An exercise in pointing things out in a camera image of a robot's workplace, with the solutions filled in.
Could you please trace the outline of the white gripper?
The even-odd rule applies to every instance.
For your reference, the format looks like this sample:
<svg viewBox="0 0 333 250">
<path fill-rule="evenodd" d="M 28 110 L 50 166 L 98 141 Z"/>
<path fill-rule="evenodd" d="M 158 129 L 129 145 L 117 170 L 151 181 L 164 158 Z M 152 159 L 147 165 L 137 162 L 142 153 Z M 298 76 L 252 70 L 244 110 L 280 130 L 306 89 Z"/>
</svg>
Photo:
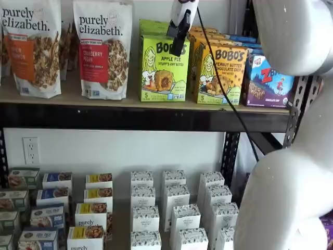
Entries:
<svg viewBox="0 0 333 250">
<path fill-rule="evenodd" d="M 189 27 L 192 26 L 199 0 L 174 0 L 171 8 L 171 21 L 173 24 L 169 24 L 167 29 L 167 36 L 174 37 L 171 47 L 171 54 L 180 57 L 182 54 L 183 46 L 187 38 L 187 32 Z M 185 16 L 186 10 L 190 11 L 189 25 L 179 26 Z"/>
</svg>

